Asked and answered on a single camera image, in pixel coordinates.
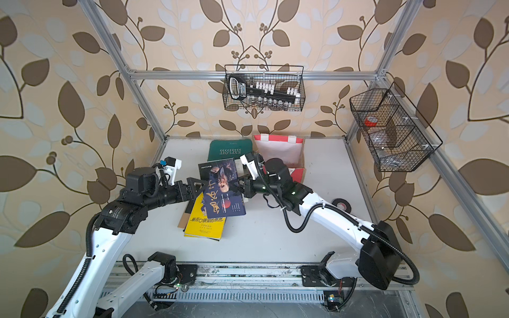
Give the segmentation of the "dark blue portrait book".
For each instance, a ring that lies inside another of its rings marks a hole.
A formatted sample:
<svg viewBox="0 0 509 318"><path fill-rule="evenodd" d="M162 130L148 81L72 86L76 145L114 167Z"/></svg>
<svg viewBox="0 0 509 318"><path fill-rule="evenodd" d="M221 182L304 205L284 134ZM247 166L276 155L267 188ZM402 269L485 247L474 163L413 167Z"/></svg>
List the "dark blue portrait book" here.
<svg viewBox="0 0 509 318"><path fill-rule="evenodd" d="M206 162L198 165L200 179L207 180L204 187L205 212L208 219L246 215L243 196L236 196L231 188L238 178L234 159Z"/></svg>

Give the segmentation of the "burlap canvas bag red front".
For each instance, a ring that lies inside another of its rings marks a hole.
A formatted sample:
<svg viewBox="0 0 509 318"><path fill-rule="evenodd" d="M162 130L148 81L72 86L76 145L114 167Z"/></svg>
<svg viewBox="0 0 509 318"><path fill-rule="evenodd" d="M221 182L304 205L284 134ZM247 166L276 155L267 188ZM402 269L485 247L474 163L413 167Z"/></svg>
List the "burlap canvas bag red front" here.
<svg viewBox="0 0 509 318"><path fill-rule="evenodd" d="M258 153L265 159L279 158L287 165L292 179L303 182L304 139L296 136L260 134L254 136Z"/></svg>

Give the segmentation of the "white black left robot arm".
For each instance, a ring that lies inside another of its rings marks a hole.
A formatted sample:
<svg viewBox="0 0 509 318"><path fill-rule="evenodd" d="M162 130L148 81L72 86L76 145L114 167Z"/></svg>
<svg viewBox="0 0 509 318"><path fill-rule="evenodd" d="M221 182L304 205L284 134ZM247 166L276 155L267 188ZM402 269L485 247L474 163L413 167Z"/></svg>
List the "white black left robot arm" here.
<svg viewBox="0 0 509 318"><path fill-rule="evenodd" d="M119 197L94 215L86 228L86 252L71 281L47 317L122 317L158 283L178 279L174 256L156 252L111 294L102 295L117 260L148 213L196 199L205 180L174 181L175 168L135 168L125 178Z"/></svg>

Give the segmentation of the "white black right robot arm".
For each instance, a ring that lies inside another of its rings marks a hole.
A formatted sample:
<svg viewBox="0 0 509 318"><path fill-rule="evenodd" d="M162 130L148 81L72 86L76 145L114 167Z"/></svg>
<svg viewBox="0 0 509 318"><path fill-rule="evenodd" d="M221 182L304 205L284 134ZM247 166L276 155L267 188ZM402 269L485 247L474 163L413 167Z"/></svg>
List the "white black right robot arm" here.
<svg viewBox="0 0 509 318"><path fill-rule="evenodd" d="M389 224L359 219L326 201L313 189L294 181L279 158L264 161L260 154L249 152L240 161L249 171L239 178L239 190L245 197L272 196L293 233L303 232L314 221L351 246L350 257L335 257L333 253L324 257L318 272L324 283L362 277L379 290L386 290L391 282L414 286L420 281L417 266L402 251Z"/></svg>

